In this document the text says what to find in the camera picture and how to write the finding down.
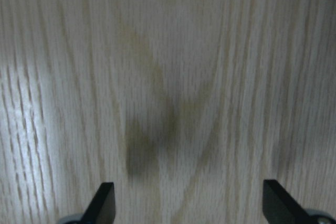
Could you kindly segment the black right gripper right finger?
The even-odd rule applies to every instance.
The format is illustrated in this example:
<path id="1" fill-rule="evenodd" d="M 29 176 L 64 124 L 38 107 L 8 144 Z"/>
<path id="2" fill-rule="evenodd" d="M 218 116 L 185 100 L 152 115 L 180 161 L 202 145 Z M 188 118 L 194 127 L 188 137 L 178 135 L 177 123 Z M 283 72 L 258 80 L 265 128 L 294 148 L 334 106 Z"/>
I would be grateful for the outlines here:
<path id="1" fill-rule="evenodd" d="M 263 181 L 263 215 L 270 224 L 335 223 L 330 214 L 304 209 L 275 179 Z"/>

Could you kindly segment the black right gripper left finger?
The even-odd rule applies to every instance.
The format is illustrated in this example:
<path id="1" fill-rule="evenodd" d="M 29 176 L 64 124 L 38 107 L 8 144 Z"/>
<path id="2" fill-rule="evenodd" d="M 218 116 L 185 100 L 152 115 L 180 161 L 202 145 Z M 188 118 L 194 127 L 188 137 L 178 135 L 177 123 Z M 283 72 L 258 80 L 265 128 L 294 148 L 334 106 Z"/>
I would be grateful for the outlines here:
<path id="1" fill-rule="evenodd" d="M 113 182 L 102 183 L 83 214 L 59 219 L 59 223 L 114 223 L 116 199 Z"/>

